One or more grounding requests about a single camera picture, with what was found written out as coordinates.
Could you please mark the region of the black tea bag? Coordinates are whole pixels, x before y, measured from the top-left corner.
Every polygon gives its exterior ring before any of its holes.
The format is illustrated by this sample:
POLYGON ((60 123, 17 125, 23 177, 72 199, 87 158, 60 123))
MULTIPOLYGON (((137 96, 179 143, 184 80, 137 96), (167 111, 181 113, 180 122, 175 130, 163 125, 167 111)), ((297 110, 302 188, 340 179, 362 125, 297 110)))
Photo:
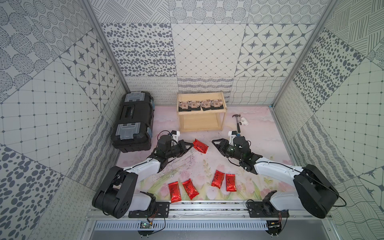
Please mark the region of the black tea bag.
POLYGON ((211 100, 204 100, 201 101, 201 108, 203 111, 209 111, 213 109, 212 101, 211 100))
POLYGON ((212 100, 211 109, 212 110, 224 109, 224 102, 222 100, 212 100))
POLYGON ((199 101, 188 101, 189 111, 200 111, 201 103, 199 101))
POLYGON ((178 104, 178 111, 179 112, 188 112, 189 110, 189 105, 188 102, 179 102, 178 104))

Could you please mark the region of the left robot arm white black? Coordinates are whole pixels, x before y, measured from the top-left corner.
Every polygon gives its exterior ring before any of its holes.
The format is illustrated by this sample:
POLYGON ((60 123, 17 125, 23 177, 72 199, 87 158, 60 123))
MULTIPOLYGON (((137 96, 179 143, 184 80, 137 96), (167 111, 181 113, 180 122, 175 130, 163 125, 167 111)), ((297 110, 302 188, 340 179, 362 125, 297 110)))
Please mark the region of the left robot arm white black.
POLYGON ((193 143, 178 139, 179 132, 162 135, 152 153, 142 162, 127 168, 109 169, 96 191, 92 206, 116 219, 127 212, 135 217, 152 217, 159 212, 154 194, 136 189, 137 183, 160 173, 173 160, 185 155, 193 143))

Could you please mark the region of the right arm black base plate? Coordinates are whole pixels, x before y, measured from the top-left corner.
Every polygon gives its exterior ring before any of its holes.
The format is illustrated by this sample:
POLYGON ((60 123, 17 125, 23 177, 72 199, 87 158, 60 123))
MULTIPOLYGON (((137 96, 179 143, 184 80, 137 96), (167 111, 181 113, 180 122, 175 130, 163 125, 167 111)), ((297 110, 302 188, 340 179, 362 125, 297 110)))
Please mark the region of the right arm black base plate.
POLYGON ((288 218, 290 216, 288 210, 278 211, 271 204, 253 200, 246 201, 246 208, 250 218, 288 218))

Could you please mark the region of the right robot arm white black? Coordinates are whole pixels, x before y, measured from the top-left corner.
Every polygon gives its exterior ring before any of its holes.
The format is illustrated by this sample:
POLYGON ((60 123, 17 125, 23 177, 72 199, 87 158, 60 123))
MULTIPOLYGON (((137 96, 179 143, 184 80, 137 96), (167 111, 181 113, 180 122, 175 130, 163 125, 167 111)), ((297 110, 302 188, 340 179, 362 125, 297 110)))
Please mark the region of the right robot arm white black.
POLYGON ((263 208, 267 213, 305 210, 323 219, 341 199, 338 191, 314 165, 300 167, 271 161, 253 153, 250 143, 243 136, 212 140, 212 144, 222 156, 237 160, 237 166, 246 172, 271 177, 294 188, 290 192, 270 191, 263 199, 263 208))

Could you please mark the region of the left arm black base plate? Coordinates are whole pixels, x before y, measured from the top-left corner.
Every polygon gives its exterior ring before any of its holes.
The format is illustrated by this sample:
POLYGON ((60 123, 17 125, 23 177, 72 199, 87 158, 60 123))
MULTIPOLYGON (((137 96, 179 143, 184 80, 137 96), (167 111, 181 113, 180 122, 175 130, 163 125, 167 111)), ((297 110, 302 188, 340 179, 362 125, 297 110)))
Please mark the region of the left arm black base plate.
POLYGON ((154 202, 144 211, 130 211, 129 218, 167 218, 169 216, 170 202, 154 202))

